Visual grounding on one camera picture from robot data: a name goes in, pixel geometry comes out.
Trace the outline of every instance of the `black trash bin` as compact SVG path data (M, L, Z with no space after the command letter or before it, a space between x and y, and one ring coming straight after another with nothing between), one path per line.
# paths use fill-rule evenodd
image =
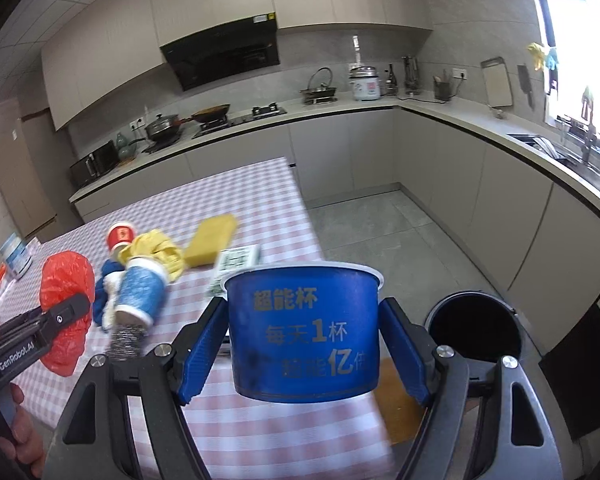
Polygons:
M522 353L522 326L515 311L499 298L465 290L441 300L425 322L439 345L449 345L468 359L496 363Z

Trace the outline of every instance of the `metal bolt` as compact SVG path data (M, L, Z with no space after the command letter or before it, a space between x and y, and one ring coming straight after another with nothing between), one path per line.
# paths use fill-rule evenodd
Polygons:
M518 366L518 360L510 355L505 355L502 358L502 364L505 368L516 368Z
M158 357L167 357L171 353L171 345L169 343L160 343L154 349L154 354Z
M440 357L445 358L453 357L454 355L456 355L456 351L449 345L440 345L438 348L436 348L436 353Z
M93 366L94 368L100 368L105 361L107 360L106 355L104 354L98 354L98 355L94 355L91 360L89 361L89 364L91 366Z

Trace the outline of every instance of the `wall socket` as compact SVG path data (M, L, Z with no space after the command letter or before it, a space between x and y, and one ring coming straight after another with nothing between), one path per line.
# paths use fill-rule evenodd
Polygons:
M131 121L129 123L129 126L131 127L132 132L137 130L138 128L146 126L146 123L144 122L144 117L138 117L135 121Z
M455 68L454 69L454 78L466 79L466 70L464 68Z

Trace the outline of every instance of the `human hand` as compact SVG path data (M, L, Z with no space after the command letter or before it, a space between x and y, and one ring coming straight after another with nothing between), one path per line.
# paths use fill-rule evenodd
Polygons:
M11 383L11 396L16 404L22 404L24 394L17 384ZM0 449L11 460L17 459L23 464L31 464L31 474L36 478L41 478L45 466L42 437L34 430L31 416L22 406L18 406L16 409L11 433L17 444L14 446L6 438L0 436Z

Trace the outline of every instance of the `black range hood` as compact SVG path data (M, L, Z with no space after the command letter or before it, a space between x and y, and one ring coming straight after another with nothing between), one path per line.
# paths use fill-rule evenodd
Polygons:
M274 12L223 23L162 46L183 90L280 64Z

